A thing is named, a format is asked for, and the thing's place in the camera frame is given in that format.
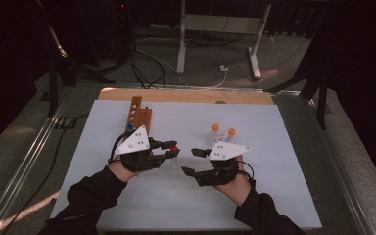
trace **black sleeve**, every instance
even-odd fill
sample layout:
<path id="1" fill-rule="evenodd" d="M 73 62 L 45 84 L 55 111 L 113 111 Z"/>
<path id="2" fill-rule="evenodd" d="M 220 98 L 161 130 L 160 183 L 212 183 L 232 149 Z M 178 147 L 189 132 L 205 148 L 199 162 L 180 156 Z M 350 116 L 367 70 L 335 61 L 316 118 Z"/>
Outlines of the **black sleeve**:
<path id="1" fill-rule="evenodd" d="M 102 211 L 116 205 L 126 185 L 107 167 L 91 177 L 84 177 L 69 189 L 69 204 L 55 218 L 49 219 L 38 235 L 97 235 L 96 224 Z"/>
<path id="2" fill-rule="evenodd" d="M 252 189 L 234 218 L 249 225 L 258 235 L 302 235 L 304 232 L 289 217 L 279 215 L 273 199 L 268 194 L 258 194 Z"/>

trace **white table surface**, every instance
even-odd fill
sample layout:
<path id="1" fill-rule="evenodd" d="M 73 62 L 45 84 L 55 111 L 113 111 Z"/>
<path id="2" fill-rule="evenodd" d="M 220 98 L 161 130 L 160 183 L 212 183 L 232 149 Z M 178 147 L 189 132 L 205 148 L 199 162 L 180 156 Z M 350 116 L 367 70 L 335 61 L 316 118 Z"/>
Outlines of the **white table surface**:
<path id="1" fill-rule="evenodd" d="M 96 100 L 70 163 L 52 217 L 67 205 L 69 188 L 107 164 L 115 140 L 124 131 L 130 101 Z M 153 110 L 150 136 L 176 140 L 176 161 L 133 178 L 115 207 L 105 210 L 100 230 L 244 230 L 233 218 L 235 205 L 212 187 L 199 187 L 181 166 L 211 169 L 192 148 L 206 149 L 213 123 L 235 128 L 235 143 L 252 147 L 244 161 L 255 171 L 257 190 L 272 196 L 278 212 L 303 229 L 321 227 L 283 119 L 275 105 L 142 102 Z"/>

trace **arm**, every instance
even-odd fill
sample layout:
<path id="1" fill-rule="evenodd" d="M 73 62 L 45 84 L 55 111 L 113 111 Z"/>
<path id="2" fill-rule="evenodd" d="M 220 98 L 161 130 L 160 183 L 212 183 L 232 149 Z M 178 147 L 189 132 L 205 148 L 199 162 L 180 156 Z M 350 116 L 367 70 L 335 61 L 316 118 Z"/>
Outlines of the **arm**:
<path id="1" fill-rule="evenodd" d="M 98 234 L 96 224 L 102 211 L 116 205 L 121 191 L 137 173 L 113 162 L 91 177 L 84 177 L 68 192 L 69 205 L 47 221 L 38 234 Z"/>
<path id="2" fill-rule="evenodd" d="M 237 157 L 239 169 L 243 170 L 242 156 Z M 215 189 L 226 195 L 238 207 L 234 218 L 249 225 L 256 234 L 304 234 L 287 216 L 279 215 L 272 198 L 268 194 L 258 194 L 244 174 L 226 185 Z"/>

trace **white triangular marker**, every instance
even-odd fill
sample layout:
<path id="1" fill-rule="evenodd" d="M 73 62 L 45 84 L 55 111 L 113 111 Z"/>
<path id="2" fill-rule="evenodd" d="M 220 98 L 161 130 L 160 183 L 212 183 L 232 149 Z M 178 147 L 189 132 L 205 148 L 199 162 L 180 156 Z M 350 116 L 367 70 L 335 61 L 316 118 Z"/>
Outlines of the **white triangular marker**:
<path id="1" fill-rule="evenodd" d="M 250 152 L 252 148 L 243 145 L 231 144 L 223 141 L 216 142 L 209 154 L 210 160 L 229 160 L 244 153 Z"/>
<path id="2" fill-rule="evenodd" d="M 148 150 L 149 145 L 148 133 L 145 125 L 141 125 L 132 135 L 115 149 L 116 155 L 129 154 L 142 150 Z"/>

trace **person's hand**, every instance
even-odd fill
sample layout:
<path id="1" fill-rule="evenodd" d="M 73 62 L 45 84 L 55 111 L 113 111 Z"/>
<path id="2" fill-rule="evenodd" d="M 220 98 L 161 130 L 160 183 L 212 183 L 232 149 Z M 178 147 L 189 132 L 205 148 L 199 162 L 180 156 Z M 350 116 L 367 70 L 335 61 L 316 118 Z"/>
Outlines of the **person's hand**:
<path id="1" fill-rule="evenodd" d="M 115 157 L 115 160 L 120 160 L 120 155 Z M 132 172 L 125 168 L 121 161 L 113 161 L 108 166 L 109 170 L 121 181 L 128 182 L 134 176 L 138 176 L 140 172 Z"/>
<path id="2" fill-rule="evenodd" d="M 236 161 L 240 170 L 244 170 L 243 156 L 237 156 Z M 227 196 L 234 204 L 241 207 L 250 193 L 252 186 L 245 174 L 237 174 L 233 181 L 225 185 L 215 185 L 214 188 Z"/>

